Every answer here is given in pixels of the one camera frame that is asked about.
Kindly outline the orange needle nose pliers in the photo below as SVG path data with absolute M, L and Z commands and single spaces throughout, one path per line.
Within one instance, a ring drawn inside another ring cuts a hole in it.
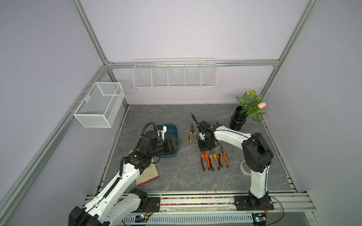
M 219 160 L 221 167 L 229 167 L 229 159 L 227 153 L 224 151 L 223 145 L 220 143 L 220 152 L 219 152 Z

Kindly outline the yellow orange black pliers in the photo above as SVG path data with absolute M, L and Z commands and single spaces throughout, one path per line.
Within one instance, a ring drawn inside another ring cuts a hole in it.
M 213 150 L 210 151 L 209 162 L 212 171 L 215 171 L 215 169 L 220 170 L 221 167 L 219 164 L 218 156 Z

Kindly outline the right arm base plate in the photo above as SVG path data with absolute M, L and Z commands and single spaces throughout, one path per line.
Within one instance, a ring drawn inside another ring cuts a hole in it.
M 272 211 L 274 205 L 271 197 L 266 195 L 260 199 L 254 196 L 234 196 L 234 205 L 237 211 Z

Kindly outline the orange combination pliers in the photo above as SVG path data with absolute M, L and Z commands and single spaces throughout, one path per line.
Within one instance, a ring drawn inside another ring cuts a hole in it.
M 206 171 L 206 169 L 211 170 L 209 155 L 205 152 L 201 154 L 201 164 L 203 171 Z

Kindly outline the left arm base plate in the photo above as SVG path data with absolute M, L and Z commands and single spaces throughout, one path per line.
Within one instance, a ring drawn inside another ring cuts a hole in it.
M 144 212 L 159 212 L 161 207 L 160 197 L 148 197 L 141 201 L 139 208 L 133 213 L 144 213 Z

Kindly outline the yellow needle nose pliers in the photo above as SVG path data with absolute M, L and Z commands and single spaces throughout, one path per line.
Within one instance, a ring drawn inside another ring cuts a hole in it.
M 190 133 L 189 133 L 189 142 L 192 142 L 192 141 L 195 141 L 195 142 L 198 141 L 198 136 L 197 136 L 197 134 L 196 134 L 195 128 L 194 128 L 194 126 L 193 126 L 193 123 L 192 123 L 191 126 L 190 126 Z

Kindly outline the teal plastic storage box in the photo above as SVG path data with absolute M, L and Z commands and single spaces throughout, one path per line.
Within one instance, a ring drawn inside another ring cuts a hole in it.
M 168 140 L 170 138 L 173 139 L 178 139 L 178 130 L 177 127 L 175 125 L 172 124 L 167 124 L 167 125 L 157 125 L 156 126 L 158 128 L 158 134 L 159 136 L 164 140 Z M 173 158 L 177 155 L 178 153 L 178 145 L 179 142 L 175 141 L 175 145 L 176 145 L 176 150 L 173 153 L 168 153 L 168 154 L 164 154 L 162 155 L 162 158 Z

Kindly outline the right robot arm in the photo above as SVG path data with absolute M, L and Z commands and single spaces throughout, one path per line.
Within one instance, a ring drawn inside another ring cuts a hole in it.
M 202 152 L 211 153 L 226 142 L 243 151 L 245 163 L 250 169 L 251 185 L 248 192 L 248 201 L 252 208 L 268 203 L 267 174 L 274 154 L 264 137 L 255 132 L 253 134 L 234 131 L 220 124 L 214 126 L 206 121 L 198 122 L 198 145 Z

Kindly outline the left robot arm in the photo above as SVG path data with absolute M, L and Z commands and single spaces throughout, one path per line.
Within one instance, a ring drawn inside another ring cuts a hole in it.
M 154 157 L 177 151 L 181 140 L 163 139 L 160 130 L 142 132 L 135 149 L 120 162 L 120 170 L 105 188 L 84 207 L 76 206 L 69 214 L 70 226 L 116 226 L 134 211 L 147 206 L 147 193 L 135 188 L 121 201 L 126 189 L 152 164 Z

